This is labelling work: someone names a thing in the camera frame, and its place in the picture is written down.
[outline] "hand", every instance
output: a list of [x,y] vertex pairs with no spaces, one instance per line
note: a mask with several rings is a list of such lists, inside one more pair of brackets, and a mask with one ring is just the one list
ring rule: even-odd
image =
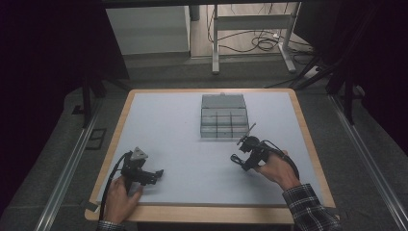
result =
[[283,191],[299,186],[300,181],[294,175],[292,167],[277,154],[269,152],[268,161],[261,167],[254,168],[268,180],[277,183]]
[[125,178],[120,176],[115,179],[108,190],[104,220],[122,223],[135,210],[142,193],[143,187],[140,186],[135,194],[129,197],[125,188]]

